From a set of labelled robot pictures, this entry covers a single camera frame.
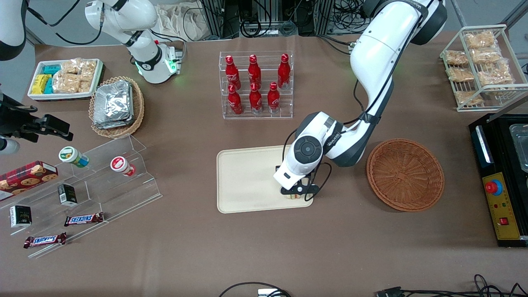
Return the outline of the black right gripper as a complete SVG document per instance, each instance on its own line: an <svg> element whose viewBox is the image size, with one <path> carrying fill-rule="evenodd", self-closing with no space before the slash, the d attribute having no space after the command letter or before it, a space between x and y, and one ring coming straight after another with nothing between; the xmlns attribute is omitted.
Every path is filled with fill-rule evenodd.
<svg viewBox="0 0 528 297"><path fill-rule="evenodd" d="M28 141L38 141L38 135L33 132L23 132L23 126L32 125L37 117L32 113L38 111L34 106L25 106L7 95L2 95L0 100L0 135L2 137L15 137ZM41 120L41 135L52 135L66 141L73 140L73 133L69 130L70 124L50 114L45 114Z"/></svg>

